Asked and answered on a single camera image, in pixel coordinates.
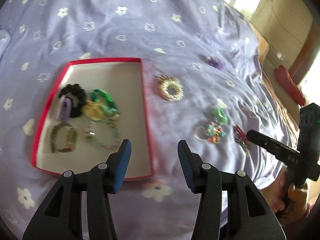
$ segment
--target bed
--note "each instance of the bed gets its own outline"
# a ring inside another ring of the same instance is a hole
[[[0,60],[0,216],[18,239],[57,180],[33,168],[30,154],[48,93],[69,61],[139,57],[149,65],[143,79],[155,176],[125,182],[110,197],[119,239],[191,238],[199,196],[186,186],[179,140],[220,171],[244,170],[259,189],[283,165],[257,146],[247,154],[235,143],[233,126],[296,143],[262,80],[257,37],[223,0],[6,0],[0,19],[6,31]],[[207,57],[220,59],[225,69],[209,65]],[[159,97],[159,75],[180,80],[183,100]],[[227,136],[213,144],[200,140],[197,128],[217,106],[228,117]],[[227,223],[226,200],[223,194],[221,225]]]

